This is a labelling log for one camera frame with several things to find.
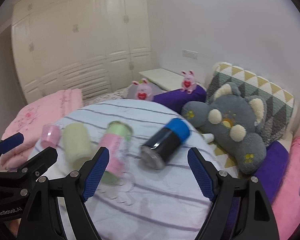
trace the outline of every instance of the gray plush toy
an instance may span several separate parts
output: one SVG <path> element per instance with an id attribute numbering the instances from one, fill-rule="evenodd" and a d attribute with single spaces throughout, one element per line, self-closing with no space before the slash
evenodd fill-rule
<path id="1" fill-rule="evenodd" d="M 189 102 L 182 116 L 236 158 L 245 174 L 255 172 L 266 157 L 266 146 L 258 133 L 266 117 L 266 103 L 259 96 L 242 98 L 236 84 L 228 82 L 219 88 L 208 103 Z"/>

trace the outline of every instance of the pink bunny plush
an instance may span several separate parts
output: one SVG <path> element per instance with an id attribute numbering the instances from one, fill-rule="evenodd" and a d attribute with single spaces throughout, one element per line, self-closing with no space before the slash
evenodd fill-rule
<path id="1" fill-rule="evenodd" d="M 190 95 L 193 90 L 197 88 L 197 82 L 194 77 L 194 73 L 192 70 L 189 71 L 189 74 L 186 73 L 186 71 L 181 71 L 182 75 L 185 77 L 183 79 L 183 82 L 181 84 L 181 92 L 187 91 L 187 93 Z"/>
<path id="2" fill-rule="evenodd" d="M 148 81 L 143 78 L 141 84 L 137 81 L 133 81 L 132 84 L 137 85 L 137 92 L 135 95 L 135 99 L 137 100 L 147 100 L 152 101 L 153 100 L 153 93 L 152 88 L 149 86 Z"/>

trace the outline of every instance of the blue gripper pad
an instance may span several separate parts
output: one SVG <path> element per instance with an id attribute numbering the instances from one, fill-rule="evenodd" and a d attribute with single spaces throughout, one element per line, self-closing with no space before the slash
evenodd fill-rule
<path id="1" fill-rule="evenodd" d="M 16 133 L 10 136 L 9 138 L 3 140 L 2 142 L 0 142 L 0 153 L 7 153 L 8 151 L 23 143 L 24 139 L 25 138 L 23 137 L 22 133 Z"/>
<path id="2" fill-rule="evenodd" d="M 108 149 L 104 149 L 95 165 L 91 169 L 89 175 L 85 179 L 84 191 L 82 193 L 82 198 L 85 202 L 88 200 L 88 198 L 92 197 L 95 194 L 108 163 L 109 151 Z"/>
<path id="3" fill-rule="evenodd" d="M 193 150 L 188 151 L 188 164 L 201 189 L 202 194 L 213 202 L 213 182 Z"/>

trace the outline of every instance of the pink quilt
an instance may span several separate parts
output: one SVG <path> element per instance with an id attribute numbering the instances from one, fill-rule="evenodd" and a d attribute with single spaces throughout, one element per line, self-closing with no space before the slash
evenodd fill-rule
<path id="1" fill-rule="evenodd" d="M 1 155 L 0 164 L 5 169 L 11 170 L 25 163 L 41 136 L 43 125 L 55 123 L 70 112 L 82 107 L 80 89 L 60 90 L 25 106 L 2 136 L 4 140 L 21 132 L 25 140 L 21 145 Z"/>
<path id="2" fill-rule="evenodd" d="M 292 142 L 286 173 L 272 209 L 280 240 L 287 240 L 300 224 L 300 137 Z"/>

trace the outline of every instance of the patterned headboard cover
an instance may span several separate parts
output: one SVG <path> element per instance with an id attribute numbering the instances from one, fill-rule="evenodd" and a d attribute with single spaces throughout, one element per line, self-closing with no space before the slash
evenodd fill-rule
<path id="1" fill-rule="evenodd" d="M 294 106 L 294 98 L 286 90 L 255 73 L 230 63 L 221 63 L 207 90 L 207 99 L 227 82 L 238 85 L 242 97 L 258 95 L 267 104 L 267 116 L 260 136 L 268 146 L 284 134 Z"/>

